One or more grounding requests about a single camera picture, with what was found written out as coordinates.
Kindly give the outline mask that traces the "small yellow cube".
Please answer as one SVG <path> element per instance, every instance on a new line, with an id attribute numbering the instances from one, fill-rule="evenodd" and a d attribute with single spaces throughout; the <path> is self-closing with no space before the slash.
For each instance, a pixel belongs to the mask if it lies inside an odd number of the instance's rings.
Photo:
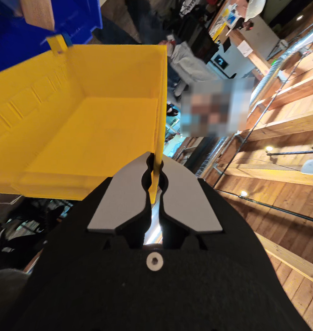
<path id="1" fill-rule="evenodd" d="M 46 40 L 51 48 L 51 51 L 53 52 L 53 54 L 55 56 L 58 56 L 58 55 L 61 55 L 65 52 L 67 52 L 68 46 L 66 44 L 66 41 L 65 41 L 63 35 L 61 35 L 61 34 L 53 35 L 53 36 L 47 37 Z"/>

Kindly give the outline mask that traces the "pile of plain wooden cubes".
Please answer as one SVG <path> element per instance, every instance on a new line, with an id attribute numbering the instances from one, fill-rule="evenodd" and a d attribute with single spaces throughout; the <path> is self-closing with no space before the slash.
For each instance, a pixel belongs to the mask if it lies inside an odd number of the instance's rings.
<path id="1" fill-rule="evenodd" d="M 25 22 L 29 25 L 55 30 L 55 19 L 51 0 L 20 0 Z"/>

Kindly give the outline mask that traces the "blue plastic bin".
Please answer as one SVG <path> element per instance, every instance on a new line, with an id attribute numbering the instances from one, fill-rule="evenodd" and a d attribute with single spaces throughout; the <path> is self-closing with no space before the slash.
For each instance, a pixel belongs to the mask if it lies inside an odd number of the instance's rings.
<path id="1" fill-rule="evenodd" d="M 72 44 L 87 44 L 102 29 L 99 0 L 52 0 L 55 31 L 33 27 L 23 18 L 0 15 L 0 71 L 50 50 L 47 37 L 62 34 Z"/>

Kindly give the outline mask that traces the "yellow plastic bin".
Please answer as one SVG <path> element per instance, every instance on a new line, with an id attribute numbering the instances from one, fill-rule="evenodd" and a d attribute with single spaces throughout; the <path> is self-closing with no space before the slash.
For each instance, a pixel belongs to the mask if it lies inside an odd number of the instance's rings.
<path id="1" fill-rule="evenodd" d="M 162 160 L 165 45 L 73 45 L 0 72 L 0 193 L 83 200 L 140 155 Z"/>

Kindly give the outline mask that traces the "person's grey sweater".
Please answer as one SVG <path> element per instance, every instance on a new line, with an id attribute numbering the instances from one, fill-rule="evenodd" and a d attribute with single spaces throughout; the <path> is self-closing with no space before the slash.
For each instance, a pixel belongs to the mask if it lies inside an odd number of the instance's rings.
<path id="1" fill-rule="evenodd" d="M 0 270 L 0 322 L 26 285 L 29 275 L 16 269 Z"/>

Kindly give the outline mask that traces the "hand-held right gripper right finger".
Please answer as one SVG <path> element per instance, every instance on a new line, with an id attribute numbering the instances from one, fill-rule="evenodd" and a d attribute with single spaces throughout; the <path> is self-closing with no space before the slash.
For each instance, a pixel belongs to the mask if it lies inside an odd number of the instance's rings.
<path id="1" fill-rule="evenodd" d="M 221 233 L 223 228 L 197 177 L 168 156 L 162 159 L 159 223 L 164 249 L 180 249 L 187 237 Z"/>

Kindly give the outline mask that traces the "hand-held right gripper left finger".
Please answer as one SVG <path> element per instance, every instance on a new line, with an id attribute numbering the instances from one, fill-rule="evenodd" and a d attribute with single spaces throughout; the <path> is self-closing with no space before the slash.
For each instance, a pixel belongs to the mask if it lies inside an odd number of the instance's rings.
<path id="1" fill-rule="evenodd" d="M 89 232 L 123 236 L 131 249 L 141 249 L 151 225 L 153 154 L 146 152 L 111 179 L 90 223 Z"/>

